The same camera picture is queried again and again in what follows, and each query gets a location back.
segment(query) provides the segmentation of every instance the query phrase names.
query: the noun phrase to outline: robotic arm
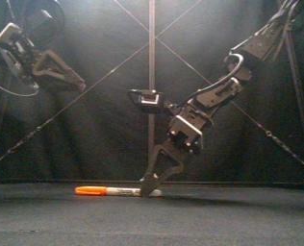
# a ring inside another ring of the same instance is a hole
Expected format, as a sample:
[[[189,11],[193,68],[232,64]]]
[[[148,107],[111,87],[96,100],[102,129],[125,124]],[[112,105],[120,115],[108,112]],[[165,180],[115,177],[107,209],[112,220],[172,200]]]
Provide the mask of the robotic arm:
[[[52,23],[52,16],[46,11],[38,14],[42,28],[45,23]],[[29,34],[13,22],[0,32],[0,54],[18,80],[37,91],[40,86],[57,91],[85,89],[85,80],[62,58],[53,50],[38,48]]]
[[[149,197],[172,175],[184,171],[187,158],[199,155],[203,131],[213,126],[216,112],[241,92],[252,78],[253,70],[278,58],[287,28],[303,11],[304,0],[286,1],[280,11],[260,31],[231,50],[224,61],[228,75],[215,84],[196,91],[179,105],[168,102],[160,92],[136,89],[129,91],[129,98],[143,112],[173,115],[168,140],[161,145],[156,145],[152,151],[141,186],[144,197]],[[155,167],[161,154],[171,157],[180,165],[171,167],[157,176]]]

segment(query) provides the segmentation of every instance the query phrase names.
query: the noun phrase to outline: black cable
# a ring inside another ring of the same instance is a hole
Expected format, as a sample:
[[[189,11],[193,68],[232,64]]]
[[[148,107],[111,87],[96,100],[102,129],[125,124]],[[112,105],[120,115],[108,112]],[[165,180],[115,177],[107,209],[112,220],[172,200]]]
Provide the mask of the black cable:
[[[191,99],[196,98],[199,95],[201,95],[205,92],[208,92],[208,91],[213,90],[215,88],[217,88],[239,72],[239,70],[241,69],[243,64],[244,64],[244,57],[243,57],[243,55],[240,55],[240,54],[229,54],[228,57],[237,57],[239,58],[239,63],[236,65],[235,69],[231,71],[231,73],[225,77],[223,77],[215,84],[212,84],[211,86],[208,86],[208,87],[200,89],[199,91],[196,91],[195,93],[192,93],[187,97],[187,99],[177,105],[177,107],[183,107]]]

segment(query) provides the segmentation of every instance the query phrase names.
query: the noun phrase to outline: black fabric backdrop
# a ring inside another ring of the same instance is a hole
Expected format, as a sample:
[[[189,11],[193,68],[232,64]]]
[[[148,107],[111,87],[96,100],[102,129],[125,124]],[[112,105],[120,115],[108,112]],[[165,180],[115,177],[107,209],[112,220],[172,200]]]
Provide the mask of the black fabric backdrop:
[[[41,1],[48,11],[49,2]],[[223,74],[229,49],[261,28],[279,8],[276,1],[203,0],[183,16],[197,2],[156,1],[156,33],[163,32],[159,38],[177,54],[156,41],[156,89],[175,103],[209,85],[183,60],[215,82]],[[13,3],[18,14],[22,1]],[[60,3],[66,28],[50,48],[93,89],[0,161],[0,177],[139,181],[148,167],[149,120],[132,105],[127,92],[132,88],[149,88],[149,45],[139,52],[151,37],[145,29],[149,29],[149,0],[60,0]],[[44,90],[34,98],[4,95],[8,107],[0,121],[0,156],[80,95],[80,92]],[[235,102],[304,158],[286,49],[278,61],[256,72]],[[156,117],[156,143],[167,138],[169,122],[167,116]],[[172,180],[304,181],[302,164],[232,104],[220,110],[215,123],[204,133],[203,155]]]

